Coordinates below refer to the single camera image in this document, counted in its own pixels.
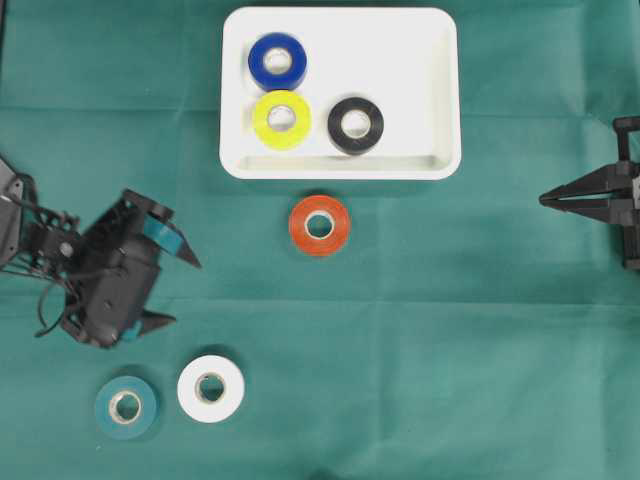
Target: tape roll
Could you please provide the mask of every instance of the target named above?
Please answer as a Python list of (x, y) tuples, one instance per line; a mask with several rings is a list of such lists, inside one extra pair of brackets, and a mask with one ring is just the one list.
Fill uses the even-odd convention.
[[(273, 115), (281, 109), (289, 111), (292, 116), (290, 124), (274, 125)], [(267, 93), (253, 109), (253, 129), (266, 146), (274, 150), (289, 150), (309, 133), (311, 109), (300, 95), (293, 92), (277, 90)]]
[[(349, 131), (346, 128), (345, 120), (351, 116), (356, 119), (360, 117), (358, 130)], [(382, 137), (384, 118), (373, 102), (351, 97), (338, 102), (331, 109), (327, 127), (329, 137), (336, 148), (348, 155), (362, 155), (373, 148)]]
[[(270, 58), (281, 58), (282, 65), (270, 67)], [(291, 35), (270, 33), (258, 40), (249, 52), (249, 71), (255, 82), (267, 92), (295, 90), (307, 70), (307, 54)]]
[[(126, 397), (132, 398), (137, 410), (123, 415), (119, 404)], [(116, 377), (98, 392), (95, 403), (96, 422), (100, 429), (116, 440), (128, 440), (146, 432), (153, 424), (157, 412), (153, 389), (137, 377)]]
[[(309, 221), (314, 216), (324, 216), (331, 223), (331, 230), (323, 237), (309, 231)], [(351, 231), (349, 212), (338, 200), (326, 195), (313, 195), (298, 203), (289, 215), (289, 235), (293, 243), (307, 255), (326, 257), (340, 250)]]
[[(202, 382), (214, 376), (223, 390), (216, 400), (208, 400), (202, 393)], [(217, 423), (230, 417), (242, 403), (244, 377), (229, 359), (205, 355), (193, 360), (178, 379), (178, 402), (187, 415), (198, 422)]]

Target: orange tape roll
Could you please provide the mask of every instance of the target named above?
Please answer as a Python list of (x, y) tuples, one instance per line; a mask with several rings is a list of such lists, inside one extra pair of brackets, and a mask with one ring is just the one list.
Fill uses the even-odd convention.
[[(331, 230), (323, 237), (309, 231), (309, 221), (316, 216), (325, 217)], [(338, 200), (326, 195), (313, 195), (298, 203), (289, 215), (289, 235), (293, 243), (307, 255), (326, 257), (340, 250), (349, 239), (351, 218)]]

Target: white tape roll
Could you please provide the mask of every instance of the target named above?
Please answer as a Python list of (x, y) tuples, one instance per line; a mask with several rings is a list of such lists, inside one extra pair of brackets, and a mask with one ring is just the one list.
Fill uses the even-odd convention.
[[(200, 388), (202, 382), (212, 376), (217, 377), (223, 387), (222, 394), (214, 401), (205, 398)], [(198, 422), (221, 422), (238, 409), (243, 397), (242, 372), (231, 360), (217, 355), (196, 358), (178, 379), (178, 402), (185, 413)]]

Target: white tray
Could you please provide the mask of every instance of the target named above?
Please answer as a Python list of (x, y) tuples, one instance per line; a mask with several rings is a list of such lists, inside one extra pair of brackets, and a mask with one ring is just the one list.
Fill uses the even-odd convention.
[[(309, 103), (311, 131), (278, 152), (255, 135), (251, 112), (264, 95), (249, 72), (253, 44), (288, 33), (304, 47), (307, 74), (296, 90)], [(224, 25), (220, 161), (238, 178), (439, 180), (461, 160), (456, 26), (435, 8), (245, 7)], [(362, 96), (384, 116), (365, 155), (338, 151), (327, 133), (331, 108)]]

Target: black cable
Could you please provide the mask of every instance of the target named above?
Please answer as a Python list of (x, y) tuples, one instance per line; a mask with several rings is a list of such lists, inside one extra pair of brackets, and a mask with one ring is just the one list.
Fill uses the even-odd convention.
[(49, 285), (47, 285), (44, 290), (42, 291), (42, 293), (40, 294), (40, 298), (38, 300), (38, 309), (37, 309), (37, 313), (38, 313), (38, 320), (40, 321), (40, 323), (42, 324), (42, 326), (44, 327), (41, 330), (38, 330), (35, 333), (35, 337), (36, 338), (40, 338), (43, 337), (45, 335), (47, 335), (48, 333), (51, 333), (62, 321), (63, 318), (67, 317), (69, 314), (75, 313), (76, 311), (78, 311), (80, 309), (80, 306), (76, 306), (74, 308), (65, 308), (64, 311), (60, 314), (60, 316), (58, 317), (58, 319), (52, 323), (50, 326), (47, 326), (47, 322), (44, 319), (44, 302), (47, 299), (47, 297), (49, 296), (49, 292), (51, 291), (51, 289), (53, 287), (55, 287), (56, 285), (62, 287), (65, 290), (65, 293), (73, 296), (76, 300), (78, 299), (79, 295), (78, 293), (73, 289), (73, 286), (69, 283), (71, 281), (80, 281), (80, 280), (89, 280), (92, 278), (96, 278), (96, 277), (100, 277), (103, 275), (111, 275), (111, 274), (117, 274), (122, 272), (123, 270), (121, 268), (103, 268), (100, 270), (96, 270), (95, 272), (90, 272), (90, 273), (77, 273), (77, 274), (72, 274), (72, 275), (67, 275), (66, 279), (63, 279), (62, 277), (60, 278), (51, 278), (51, 283)]

